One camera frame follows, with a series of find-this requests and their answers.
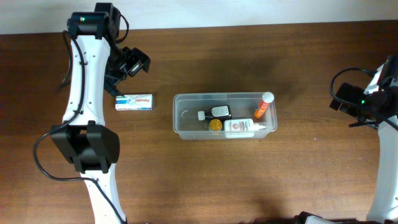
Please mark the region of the orange tube white cap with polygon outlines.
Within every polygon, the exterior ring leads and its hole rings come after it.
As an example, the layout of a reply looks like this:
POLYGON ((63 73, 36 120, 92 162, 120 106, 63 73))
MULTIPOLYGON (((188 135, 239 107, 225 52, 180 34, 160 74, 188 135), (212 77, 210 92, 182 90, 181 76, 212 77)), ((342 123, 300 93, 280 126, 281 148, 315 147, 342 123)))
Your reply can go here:
POLYGON ((262 118, 270 104, 274 101, 274 95, 271 92, 265 92, 262 95, 262 100, 259 103, 257 110, 254 112, 255 118, 262 118))

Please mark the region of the clear white sanitizer bottle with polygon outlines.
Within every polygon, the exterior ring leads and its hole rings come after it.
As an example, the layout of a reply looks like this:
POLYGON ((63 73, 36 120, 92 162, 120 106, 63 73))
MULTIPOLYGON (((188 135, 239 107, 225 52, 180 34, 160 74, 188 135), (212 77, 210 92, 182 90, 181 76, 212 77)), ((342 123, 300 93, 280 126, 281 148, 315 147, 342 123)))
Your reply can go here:
POLYGON ((266 126, 255 123, 251 118, 245 118, 226 120, 223 128, 226 138, 251 138, 256 131, 266 129, 266 126))

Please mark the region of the white Panadol medicine box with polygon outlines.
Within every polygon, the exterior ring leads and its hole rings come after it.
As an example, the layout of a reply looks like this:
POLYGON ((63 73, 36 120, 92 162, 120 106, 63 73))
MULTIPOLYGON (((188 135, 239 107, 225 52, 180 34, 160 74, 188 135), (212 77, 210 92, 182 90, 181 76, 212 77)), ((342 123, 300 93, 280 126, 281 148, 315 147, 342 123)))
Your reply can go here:
POLYGON ((116 97, 115 109, 117 111, 151 110, 152 104, 152 94, 123 95, 116 97))

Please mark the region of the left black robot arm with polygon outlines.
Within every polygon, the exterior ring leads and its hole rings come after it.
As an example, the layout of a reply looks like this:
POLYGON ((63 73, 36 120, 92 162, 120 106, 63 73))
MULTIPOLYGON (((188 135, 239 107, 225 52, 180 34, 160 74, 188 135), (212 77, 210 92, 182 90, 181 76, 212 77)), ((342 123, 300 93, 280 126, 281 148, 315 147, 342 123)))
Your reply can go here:
POLYGON ((117 84, 143 70, 150 58, 137 48, 121 48, 124 16, 110 2, 98 2, 92 12, 74 12, 65 34, 71 39, 68 105, 60 126, 50 137, 66 161, 79 173, 89 192, 95 223, 127 223, 119 202, 116 163, 119 136, 105 125, 103 94, 121 96, 117 84))

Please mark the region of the clear plastic container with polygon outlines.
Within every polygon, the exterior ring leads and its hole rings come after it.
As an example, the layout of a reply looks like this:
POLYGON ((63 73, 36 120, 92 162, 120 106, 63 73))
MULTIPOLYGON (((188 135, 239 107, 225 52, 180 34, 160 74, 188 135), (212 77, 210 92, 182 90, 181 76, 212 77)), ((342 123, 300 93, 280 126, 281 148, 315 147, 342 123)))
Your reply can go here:
POLYGON ((254 137, 241 139, 264 138, 277 129, 277 113, 275 103, 272 102, 262 118, 254 117, 254 112, 262 100, 262 95, 262 92, 175 95, 173 105, 174 131, 181 139, 238 139, 226 138, 224 128, 221 131, 210 131, 208 120, 198 120, 199 111, 205 111, 214 106, 228 105, 231 108, 232 119, 251 118, 255 123, 266 126, 266 129, 256 131, 254 137))

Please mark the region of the small gold-lidded jar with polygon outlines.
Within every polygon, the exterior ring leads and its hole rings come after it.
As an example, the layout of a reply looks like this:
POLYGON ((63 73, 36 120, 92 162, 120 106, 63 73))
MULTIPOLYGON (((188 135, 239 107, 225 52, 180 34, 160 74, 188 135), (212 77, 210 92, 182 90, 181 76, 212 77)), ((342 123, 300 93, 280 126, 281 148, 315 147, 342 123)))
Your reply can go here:
POLYGON ((209 123, 210 131, 221 131, 223 129, 223 123, 219 119, 212 119, 209 123))

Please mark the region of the dark syrup bottle white cap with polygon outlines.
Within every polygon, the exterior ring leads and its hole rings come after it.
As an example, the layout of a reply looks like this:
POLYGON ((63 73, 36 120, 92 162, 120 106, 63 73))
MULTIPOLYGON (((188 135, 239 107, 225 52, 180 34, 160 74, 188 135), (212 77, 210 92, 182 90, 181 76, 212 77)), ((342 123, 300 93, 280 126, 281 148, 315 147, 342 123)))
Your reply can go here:
POLYGON ((232 119, 231 108, 228 105, 214 106, 208 110, 198 112, 199 121, 212 119, 219 119, 220 121, 232 119))

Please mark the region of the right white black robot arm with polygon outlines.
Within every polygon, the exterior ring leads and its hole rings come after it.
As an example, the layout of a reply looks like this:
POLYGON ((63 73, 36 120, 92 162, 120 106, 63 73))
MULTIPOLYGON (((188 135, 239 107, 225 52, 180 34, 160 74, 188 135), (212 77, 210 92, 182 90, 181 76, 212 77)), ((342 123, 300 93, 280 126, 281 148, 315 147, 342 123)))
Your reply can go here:
POLYGON ((347 68, 330 83, 330 108, 356 122, 349 127, 377 130, 380 143, 377 183, 371 208, 363 223, 397 223, 397 55, 390 55, 377 70, 347 68), (335 93, 335 80, 348 71, 364 72, 372 80, 365 89, 343 83, 335 93))

